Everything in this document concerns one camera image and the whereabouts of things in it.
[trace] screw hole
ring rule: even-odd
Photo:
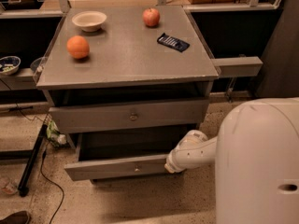
[[[297,187],[297,185],[294,185],[294,184],[284,184],[284,185],[280,185],[279,189],[281,189],[283,191],[297,191],[298,187]]]

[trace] white robotic arm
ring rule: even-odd
[[[214,160],[217,224],[299,223],[299,98],[246,102],[211,140],[188,132],[165,168],[181,172]]]

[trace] red apple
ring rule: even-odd
[[[147,8],[143,12],[142,19],[147,26],[156,26],[160,20],[160,12],[156,8]]]

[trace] black remote control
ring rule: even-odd
[[[167,35],[166,33],[160,35],[160,37],[157,39],[157,42],[171,49],[176,49],[180,52],[183,52],[190,45],[189,43],[184,42],[173,36]]]

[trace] closed drawer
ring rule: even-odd
[[[207,98],[53,107],[50,113],[62,133],[86,133],[199,123]]]
[[[190,125],[81,133],[78,161],[64,168],[72,180],[167,174],[166,156]]]

